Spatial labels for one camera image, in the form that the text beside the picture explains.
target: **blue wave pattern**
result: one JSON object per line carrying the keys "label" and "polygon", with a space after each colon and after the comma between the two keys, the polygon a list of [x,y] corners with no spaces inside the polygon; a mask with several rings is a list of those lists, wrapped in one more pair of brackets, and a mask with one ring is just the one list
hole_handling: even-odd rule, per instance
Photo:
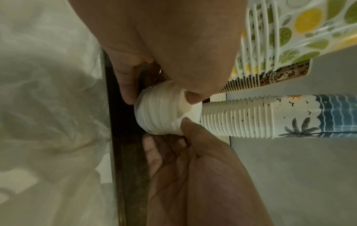
{"label": "blue wave pattern", "polygon": [[357,96],[315,95],[320,103],[318,137],[357,137]]}

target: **palm tree print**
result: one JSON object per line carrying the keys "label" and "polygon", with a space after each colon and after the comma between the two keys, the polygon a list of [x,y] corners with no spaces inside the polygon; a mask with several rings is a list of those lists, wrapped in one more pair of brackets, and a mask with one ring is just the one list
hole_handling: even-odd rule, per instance
{"label": "palm tree print", "polygon": [[302,125],[301,125],[301,131],[298,128],[298,122],[296,121],[296,118],[293,119],[292,126],[293,129],[289,129],[288,127],[285,127],[285,131],[288,133],[280,134],[279,136],[282,137],[315,137],[312,133],[315,131],[318,131],[319,128],[317,127],[312,127],[309,129],[309,124],[310,124],[310,117],[306,118]]}

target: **hand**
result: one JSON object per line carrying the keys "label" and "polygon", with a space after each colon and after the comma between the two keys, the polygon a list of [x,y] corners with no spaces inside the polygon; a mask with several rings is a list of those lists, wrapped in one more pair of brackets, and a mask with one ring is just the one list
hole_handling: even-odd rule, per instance
{"label": "hand", "polygon": [[143,137],[149,164],[148,226],[273,225],[231,147],[188,119],[183,137]]}
{"label": "hand", "polygon": [[228,81],[246,0],[69,0],[108,53],[124,101],[134,104],[140,66],[154,61],[194,104]]}

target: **gray floor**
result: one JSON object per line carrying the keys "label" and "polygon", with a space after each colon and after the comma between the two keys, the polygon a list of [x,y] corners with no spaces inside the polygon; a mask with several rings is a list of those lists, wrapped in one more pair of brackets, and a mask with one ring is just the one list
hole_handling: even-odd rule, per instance
{"label": "gray floor", "polygon": [[[357,47],[321,56],[305,78],[228,93],[357,94]],[[242,139],[232,147],[276,226],[357,225],[357,139]]]}

